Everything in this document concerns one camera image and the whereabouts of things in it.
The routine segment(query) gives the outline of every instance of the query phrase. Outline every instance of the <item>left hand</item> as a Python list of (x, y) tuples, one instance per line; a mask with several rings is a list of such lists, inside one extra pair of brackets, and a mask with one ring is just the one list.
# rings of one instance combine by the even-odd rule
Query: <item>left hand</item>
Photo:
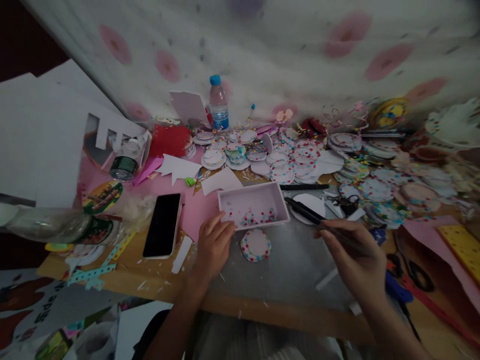
[(198, 251), (192, 272), (208, 284), (223, 269), (230, 253), (230, 240), (237, 226), (233, 221), (221, 222), (225, 211), (206, 220), (198, 236)]

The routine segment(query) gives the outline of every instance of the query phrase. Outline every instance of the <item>blue bottle cap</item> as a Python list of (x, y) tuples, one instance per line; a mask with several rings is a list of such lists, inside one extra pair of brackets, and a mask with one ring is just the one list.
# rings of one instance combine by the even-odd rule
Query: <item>blue bottle cap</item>
[(210, 85), (212, 86), (218, 86), (222, 80), (220, 79), (220, 75), (212, 75), (210, 76)]

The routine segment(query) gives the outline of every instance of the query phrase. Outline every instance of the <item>yellow foam sheet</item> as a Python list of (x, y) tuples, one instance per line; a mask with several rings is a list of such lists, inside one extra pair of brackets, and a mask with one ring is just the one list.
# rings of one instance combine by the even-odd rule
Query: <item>yellow foam sheet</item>
[(436, 229), (480, 286), (480, 241), (463, 225), (445, 225)]

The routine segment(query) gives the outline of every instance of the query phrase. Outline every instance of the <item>right hand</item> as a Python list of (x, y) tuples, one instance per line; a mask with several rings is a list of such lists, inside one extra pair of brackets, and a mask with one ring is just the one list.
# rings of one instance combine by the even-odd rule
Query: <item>right hand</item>
[(346, 219), (324, 220), (323, 224), (351, 234), (368, 255), (350, 255), (328, 230), (317, 230), (314, 237), (323, 237), (346, 287), (362, 307), (375, 306), (386, 300), (385, 273), (387, 257), (370, 232), (360, 223)]

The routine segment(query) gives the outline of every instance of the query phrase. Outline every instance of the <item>wooden table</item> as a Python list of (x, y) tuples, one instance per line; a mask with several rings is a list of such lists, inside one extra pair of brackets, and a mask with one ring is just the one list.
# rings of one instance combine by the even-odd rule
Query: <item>wooden table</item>
[[(237, 176), (245, 181), (241, 172)], [(327, 184), (331, 179), (330, 175), (323, 175), (320, 181)], [(446, 205), (437, 215), (453, 215), (457, 219), (460, 217), (460, 214), (452, 206)], [(172, 274), (173, 260), (177, 257), (180, 247), (176, 247), (175, 254), (169, 259), (145, 260), (142, 258), (142, 252), (147, 232), (148, 230), (145, 229), (137, 233), (118, 258), (116, 270), (101, 276), (101, 279), (105, 281), (104, 289), (173, 303), (193, 265), (195, 249), (193, 246), (190, 248), (183, 263), (184, 270), (178, 274)], [(180, 231), (178, 240), (183, 235), (183, 231)], [(460, 283), (453, 274), (448, 274), (441, 268), (435, 267), (428, 254), (425, 255), (424, 249), (419, 246), (422, 245), (416, 241), (406, 243), (408, 255), (429, 273), (437, 287), (437, 290), (429, 296), (480, 342), (480, 316), (463, 293)], [(107, 247), (98, 260), (82, 269), (88, 271), (98, 268), (111, 249)], [(382, 249), (386, 253), (395, 252), (396, 246), (391, 231), (389, 231), (387, 242)], [(37, 273), (41, 276), (61, 280), (67, 270), (64, 259), (58, 254), (52, 253), (43, 262)], [(455, 294), (454, 302), (451, 301), (452, 293)], [(372, 333), (362, 315), (355, 317), (350, 313), (338, 310), (279, 302), (269, 302), (266, 307), (263, 301), (232, 297), (213, 291), (207, 294), (201, 308), (213, 313), (232, 317), (241, 316), (242, 319), (306, 331), (322, 337), (330, 336), (356, 344), (374, 343)], [(408, 309), (424, 346), (436, 359), (460, 359), (462, 356), (457, 346), (473, 358), (480, 357), (480, 351), (476, 352), (475, 348), (432, 314), (421, 302), (414, 300), (408, 305)]]

